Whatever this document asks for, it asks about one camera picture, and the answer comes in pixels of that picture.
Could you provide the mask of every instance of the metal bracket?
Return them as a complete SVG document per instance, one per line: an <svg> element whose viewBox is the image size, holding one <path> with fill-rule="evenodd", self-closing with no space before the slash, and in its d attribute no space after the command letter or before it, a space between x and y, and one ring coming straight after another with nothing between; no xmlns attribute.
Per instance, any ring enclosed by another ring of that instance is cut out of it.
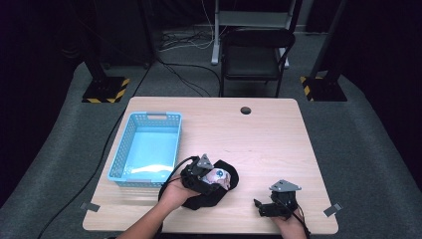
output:
<svg viewBox="0 0 422 239"><path fill-rule="evenodd" d="M207 154L204 153L198 161L198 167L206 168L206 169L213 169L214 165L211 163L210 159L208 158Z"/></svg>
<svg viewBox="0 0 422 239"><path fill-rule="evenodd" d="M283 179L280 179L278 182L276 182L270 187L270 190L277 192L288 192L302 190L302 188L295 184L292 184L291 182L287 182Z"/></svg>

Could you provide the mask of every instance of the blue plastic basket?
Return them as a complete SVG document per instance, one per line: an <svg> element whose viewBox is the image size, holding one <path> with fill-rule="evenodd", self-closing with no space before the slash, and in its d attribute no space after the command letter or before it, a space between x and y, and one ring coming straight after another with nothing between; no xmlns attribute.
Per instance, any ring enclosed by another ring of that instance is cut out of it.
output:
<svg viewBox="0 0 422 239"><path fill-rule="evenodd" d="M108 179L119 186L160 187L175 166L181 123L180 113L130 114Z"/></svg>

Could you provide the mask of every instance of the hand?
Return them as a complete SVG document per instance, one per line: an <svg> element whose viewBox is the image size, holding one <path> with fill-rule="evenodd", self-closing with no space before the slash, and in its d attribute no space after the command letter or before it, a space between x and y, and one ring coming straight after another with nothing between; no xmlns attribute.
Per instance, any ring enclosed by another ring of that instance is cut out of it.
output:
<svg viewBox="0 0 422 239"><path fill-rule="evenodd" d="M302 221L304 221L304 218L302 217L299 209L296 209L294 213ZM271 217L271 220L279 227L284 239L307 238L304 226L294 215L292 215L289 219L284 217Z"/></svg>
<svg viewBox="0 0 422 239"><path fill-rule="evenodd" d="M167 188L165 188L158 203L165 204L166 207L169 207L171 210L180 207L188 198L200 194L185 188L180 180L180 175L171 178L170 181L171 182L168 183Z"/></svg>

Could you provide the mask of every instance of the tape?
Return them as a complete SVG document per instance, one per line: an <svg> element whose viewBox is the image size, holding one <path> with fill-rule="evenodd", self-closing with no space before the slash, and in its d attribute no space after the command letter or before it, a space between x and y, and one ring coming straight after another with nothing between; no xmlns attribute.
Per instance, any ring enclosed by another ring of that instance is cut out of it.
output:
<svg viewBox="0 0 422 239"><path fill-rule="evenodd" d="M337 211L341 210L343 207L337 202L335 205L327 208L323 214L325 214L326 217L329 217L332 214L337 213Z"/></svg>
<svg viewBox="0 0 422 239"><path fill-rule="evenodd" d="M98 205L95 205L93 203L90 202L83 202L80 206L81 209L83 210L90 210L90 211L94 211L94 212L98 212L100 207Z"/></svg>

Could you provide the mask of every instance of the gray carpet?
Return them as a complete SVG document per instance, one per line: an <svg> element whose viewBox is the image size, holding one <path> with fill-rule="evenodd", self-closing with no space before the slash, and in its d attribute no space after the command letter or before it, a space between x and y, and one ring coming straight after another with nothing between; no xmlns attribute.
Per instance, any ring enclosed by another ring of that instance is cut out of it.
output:
<svg viewBox="0 0 422 239"><path fill-rule="evenodd" d="M421 192L378 116L363 93L344 77L339 83L347 102L308 102L300 77L311 72L324 36L297 34L297 37L289 55L291 66L285 71L280 98L298 101L331 203L339 202L344 207L336 215L338 232L313 238L420 238ZM211 48L177 48L160 53L160 57L166 63L195 64L219 73L219 66L210 66L211 51ZM49 224L42 238L117 235L118 232L85 231L82 227L85 211L79 206L93 196L114 138L113 126L129 98L133 95L197 98L208 97L207 93L211 97L218 96L218 80L212 72L191 67L173 69L195 85L182 83L159 63L149 72L142 67L112 67L106 71L108 76L130 79L121 102L85 104L81 99L91 75L81 64L48 140L0 210L0 238L37 238L49 220L71 200ZM100 170L84 188L98 166ZM82 193L73 199L80 190Z"/></svg>

